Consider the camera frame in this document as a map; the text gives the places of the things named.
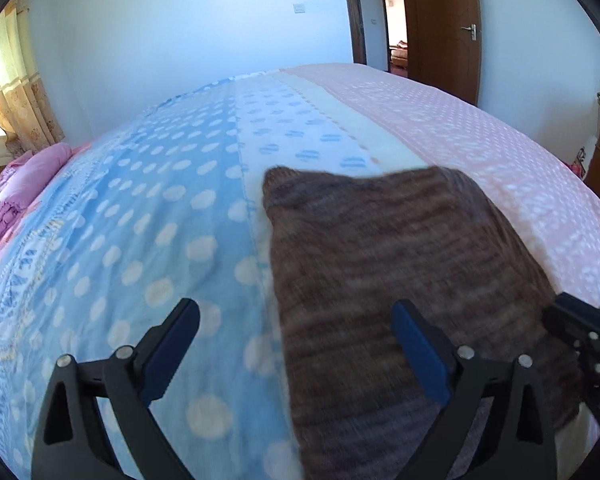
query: brown fuzzy fabric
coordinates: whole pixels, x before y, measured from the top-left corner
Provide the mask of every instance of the brown fuzzy fabric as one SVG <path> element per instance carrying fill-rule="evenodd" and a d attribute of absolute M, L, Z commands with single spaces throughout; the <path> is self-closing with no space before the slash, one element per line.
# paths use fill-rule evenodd
<path fill-rule="evenodd" d="M 478 185 L 445 168 L 354 179 L 269 170 L 264 207 L 291 415 L 307 480 L 394 479 L 438 407 L 390 329 L 413 301 L 455 345 L 534 359 L 556 428 L 578 409 L 573 352 L 541 309 L 554 291 Z M 453 474 L 471 460 L 480 411 Z"/>

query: blue polka dot fabric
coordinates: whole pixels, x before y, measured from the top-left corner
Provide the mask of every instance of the blue polka dot fabric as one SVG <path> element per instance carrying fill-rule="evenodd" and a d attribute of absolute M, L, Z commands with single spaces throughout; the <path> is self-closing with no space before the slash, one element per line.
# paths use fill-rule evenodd
<path fill-rule="evenodd" d="M 267 168 L 381 173 L 276 73 L 173 98 L 72 159 L 0 253 L 0 455 L 30 477 L 46 384 L 135 345 L 182 297 L 200 330 L 152 413 L 200 480 L 299 480 L 262 210 Z M 124 471 L 139 477 L 108 402 Z"/>

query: patterned bedspread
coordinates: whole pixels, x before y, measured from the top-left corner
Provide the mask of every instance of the patterned bedspread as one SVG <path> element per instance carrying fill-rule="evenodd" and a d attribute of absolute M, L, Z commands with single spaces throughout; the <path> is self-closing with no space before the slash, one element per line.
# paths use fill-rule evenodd
<path fill-rule="evenodd" d="M 526 168 L 513 173 L 508 150 L 517 168 L 523 153 Z M 151 408 L 174 450 L 201 480 L 301 479 L 264 172 L 285 165 L 373 176 L 429 164 L 474 178 L 554 287 L 600 304 L 600 202 L 519 132 L 361 66 L 232 78 L 86 147 L 5 236 L 0 455 L 29 478 L 38 410 L 60 354 L 105 358 L 190 297 L 201 307 L 200 331 Z M 110 406 L 101 407 L 123 469 L 138 476 Z"/>

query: wooden floor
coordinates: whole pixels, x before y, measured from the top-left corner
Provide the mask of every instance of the wooden floor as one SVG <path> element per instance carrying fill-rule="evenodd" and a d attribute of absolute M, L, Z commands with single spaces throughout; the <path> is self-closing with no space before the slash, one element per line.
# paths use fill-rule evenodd
<path fill-rule="evenodd" d="M 393 63 L 390 65 L 390 72 L 401 77 L 409 77 L 409 72 L 407 69 L 395 66 Z"/>

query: curtain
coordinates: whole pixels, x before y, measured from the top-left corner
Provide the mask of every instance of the curtain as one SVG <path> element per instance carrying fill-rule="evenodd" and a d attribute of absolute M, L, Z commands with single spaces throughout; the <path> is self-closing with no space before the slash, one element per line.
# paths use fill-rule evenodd
<path fill-rule="evenodd" d="M 11 0 L 0 13 L 0 127 L 14 156 L 64 138 L 34 60 L 28 12 L 24 0 Z"/>

